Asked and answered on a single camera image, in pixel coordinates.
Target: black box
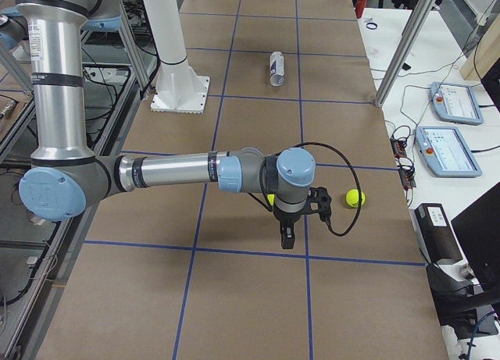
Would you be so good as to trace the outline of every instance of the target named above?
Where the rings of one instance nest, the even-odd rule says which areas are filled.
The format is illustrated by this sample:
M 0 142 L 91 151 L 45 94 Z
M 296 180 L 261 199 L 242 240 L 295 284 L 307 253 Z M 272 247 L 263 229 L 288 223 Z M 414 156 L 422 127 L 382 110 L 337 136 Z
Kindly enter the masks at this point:
M 463 259 L 441 204 L 421 204 L 415 217 L 427 249 L 428 261 L 452 265 Z

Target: device screen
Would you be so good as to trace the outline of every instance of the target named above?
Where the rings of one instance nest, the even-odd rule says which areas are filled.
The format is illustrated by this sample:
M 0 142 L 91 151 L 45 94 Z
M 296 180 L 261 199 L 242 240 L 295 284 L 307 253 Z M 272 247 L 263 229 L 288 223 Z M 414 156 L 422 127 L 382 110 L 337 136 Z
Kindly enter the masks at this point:
M 469 88 L 444 84 L 441 85 L 440 91 L 449 116 L 477 119 Z
M 443 171 L 476 171 L 455 130 L 426 129 L 425 134 Z

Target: yellow ball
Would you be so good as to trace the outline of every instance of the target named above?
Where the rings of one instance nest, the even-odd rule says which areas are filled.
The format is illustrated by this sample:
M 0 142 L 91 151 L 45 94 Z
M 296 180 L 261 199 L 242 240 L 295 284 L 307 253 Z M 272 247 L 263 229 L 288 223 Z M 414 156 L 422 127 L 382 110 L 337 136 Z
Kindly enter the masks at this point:
M 347 202 L 347 205 L 349 205 L 351 208 L 357 208 L 358 207 L 358 200 L 359 200 L 359 192 L 358 190 L 350 190 L 346 195 L 345 195 L 345 202 Z M 361 192 L 361 206 L 365 204 L 366 196 L 364 192 Z

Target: white pillar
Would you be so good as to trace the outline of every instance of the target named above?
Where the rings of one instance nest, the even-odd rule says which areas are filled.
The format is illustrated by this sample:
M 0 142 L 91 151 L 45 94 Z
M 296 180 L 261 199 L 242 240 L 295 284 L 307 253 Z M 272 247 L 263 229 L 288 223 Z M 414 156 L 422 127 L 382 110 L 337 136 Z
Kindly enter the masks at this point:
M 144 0 L 156 48 L 162 60 L 151 109 L 203 113 L 210 78 L 189 66 L 176 0 Z

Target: blue and white device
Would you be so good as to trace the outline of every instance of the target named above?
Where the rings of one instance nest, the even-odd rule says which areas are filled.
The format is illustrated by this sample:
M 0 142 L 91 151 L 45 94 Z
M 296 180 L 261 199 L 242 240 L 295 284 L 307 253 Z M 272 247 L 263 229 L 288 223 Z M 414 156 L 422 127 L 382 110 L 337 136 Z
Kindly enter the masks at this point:
M 445 122 L 482 124 L 483 116 L 470 85 L 433 82 L 430 95 L 437 116 Z
M 458 128 L 417 127 L 415 140 L 437 177 L 474 178 L 482 174 Z

